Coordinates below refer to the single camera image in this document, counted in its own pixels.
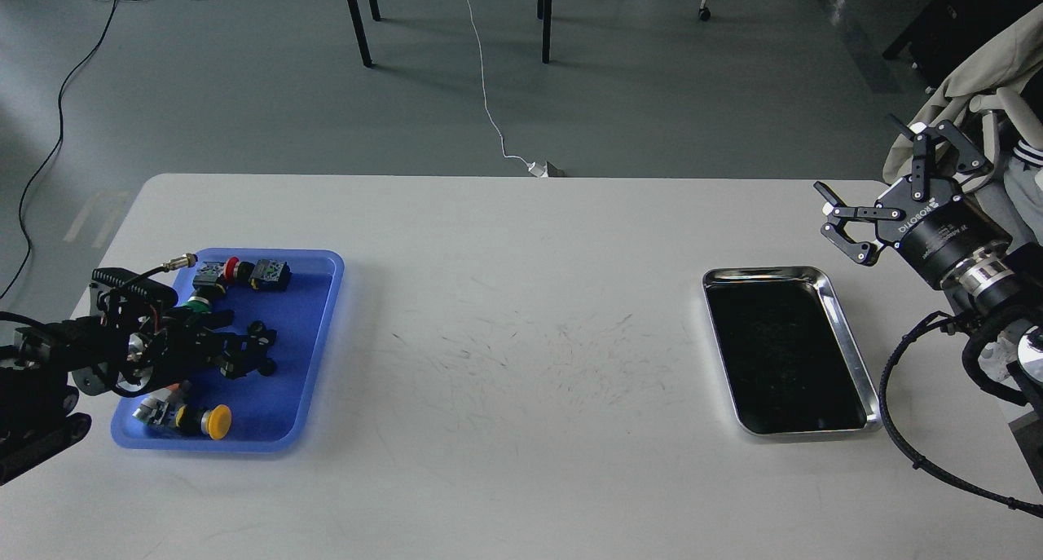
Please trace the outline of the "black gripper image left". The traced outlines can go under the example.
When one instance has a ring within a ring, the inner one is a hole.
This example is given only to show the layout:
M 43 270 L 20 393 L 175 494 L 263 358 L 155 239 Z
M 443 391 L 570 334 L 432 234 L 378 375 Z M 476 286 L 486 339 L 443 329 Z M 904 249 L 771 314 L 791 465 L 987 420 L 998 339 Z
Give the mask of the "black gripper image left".
M 261 337 L 209 328 L 199 321 L 168 323 L 147 338 L 137 360 L 128 359 L 118 374 L 118 394 L 145 395 L 186 381 L 215 364 L 221 378 L 247 378 L 264 364 L 277 342 L 277 330 Z

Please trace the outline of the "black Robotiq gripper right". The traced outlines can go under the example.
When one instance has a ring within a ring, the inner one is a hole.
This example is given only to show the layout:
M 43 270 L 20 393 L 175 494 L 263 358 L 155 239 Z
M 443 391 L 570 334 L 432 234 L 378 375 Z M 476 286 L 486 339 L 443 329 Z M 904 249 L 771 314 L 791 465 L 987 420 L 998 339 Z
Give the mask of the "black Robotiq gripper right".
M 957 151 L 955 171 L 969 176 L 970 181 L 977 180 L 972 192 L 993 176 L 994 164 L 948 119 L 920 130 L 909 128 L 893 114 L 889 121 L 913 145 L 909 177 L 886 190 L 877 199 L 882 206 L 846 205 L 826 182 L 812 182 L 825 200 L 820 233 L 856 264 L 874 266 L 882 247 L 853 240 L 846 228 L 849 223 L 877 223 L 877 240 L 897 244 L 897 253 L 933 290 L 950 288 L 954 285 L 951 271 L 960 262 L 983 249 L 1006 251 L 1012 236 L 980 206 L 969 202 L 957 181 L 931 177 L 936 148 L 948 143 Z

